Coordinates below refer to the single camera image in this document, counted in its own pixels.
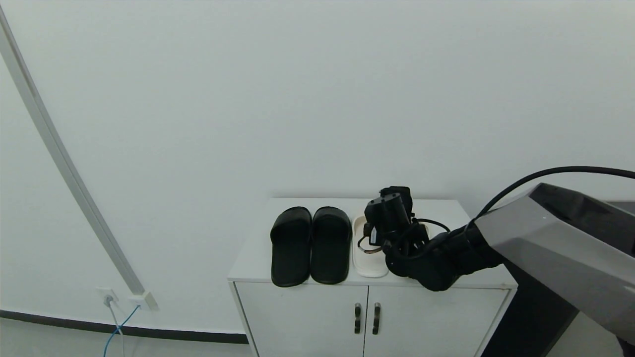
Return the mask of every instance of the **slipper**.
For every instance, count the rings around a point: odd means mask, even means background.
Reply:
[[[322,207],[313,216],[311,276],[322,284],[337,284],[349,274],[351,221],[339,208]]]
[[[302,284],[309,277],[311,213],[292,207],[280,213],[271,229],[271,281],[282,288]]]
[[[361,276],[367,278],[381,278],[388,274],[388,267],[384,261],[384,253],[379,251],[374,254],[364,253],[362,249],[366,251],[377,249],[376,246],[370,245],[369,237],[364,236],[364,223],[366,223],[365,216],[358,216],[353,220],[353,241],[351,249],[353,251],[353,266],[355,270]]]

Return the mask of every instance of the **white cabinet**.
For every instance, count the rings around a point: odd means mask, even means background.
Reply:
[[[354,219],[369,199],[274,198],[245,239],[229,273],[245,332],[256,357],[472,357],[480,356],[518,285],[504,266],[461,277],[445,292],[431,292],[415,280],[391,273],[365,278],[350,263],[347,279],[322,285],[279,288],[271,283],[269,231],[293,206],[312,213],[322,206],[343,209]],[[418,200],[417,217],[454,229],[467,214],[456,201]],[[440,232],[430,227],[431,235]],[[373,333],[375,304],[377,332]],[[359,306],[359,332],[355,329]]]
[[[355,334],[354,311],[365,311],[367,286],[238,282],[236,290],[260,357],[362,356],[364,326]]]
[[[371,286],[364,357],[473,357],[507,294],[500,289],[431,292],[415,286]]]

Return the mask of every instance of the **blue cable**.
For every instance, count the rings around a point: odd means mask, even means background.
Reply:
[[[106,357],[106,351],[108,351],[108,345],[110,344],[110,340],[112,340],[112,338],[113,338],[113,337],[114,337],[114,336],[115,336],[115,335],[119,332],[119,330],[123,327],[123,325],[125,325],[125,324],[126,324],[126,322],[128,322],[128,320],[130,320],[130,318],[132,317],[132,315],[134,315],[134,314],[135,314],[135,312],[137,311],[137,309],[138,309],[139,307],[141,307],[141,305],[137,305],[137,307],[135,307],[135,309],[134,309],[134,310],[132,310],[132,312],[130,313],[130,315],[128,316],[128,318],[126,318],[126,319],[125,319],[125,320],[121,323],[121,325],[119,325],[119,326],[117,327],[117,329],[116,329],[114,332],[112,332],[112,333],[110,334],[110,337],[108,338],[108,341],[106,342],[106,346],[104,347],[104,357]]]

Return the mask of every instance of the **white slipper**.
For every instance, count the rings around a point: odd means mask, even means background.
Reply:
[[[364,223],[366,223],[366,217],[359,216],[353,220],[353,242],[351,249],[353,251],[353,265],[359,275],[367,278],[381,278],[388,274],[388,267],[386,266],[385,255],[383,252],[377,252],[374,254],[366,254],[358,248],[357,242],[364,235]],[[365,250],[377,249],[376,246],[372,246],[368,242],[368,238],[364,238],[360,246]]]

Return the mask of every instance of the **white cable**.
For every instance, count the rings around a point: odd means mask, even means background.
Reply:
[[[120,327],[119,327],[119,323],[117,322],[117,318],[115,317],[115,312],[112,310],[112,307],[110,306],[110,304],[107,305],[108,309],[110,310],[110,313],[112,315],[112,319],[115,320],[115,326],[117,326],[117,328],[119,329],[119,334],[121,335],[121,355],[123,357],[126,357],[126,351],[124,350],[124,344],[123,344],[123,332],[121,331]]]

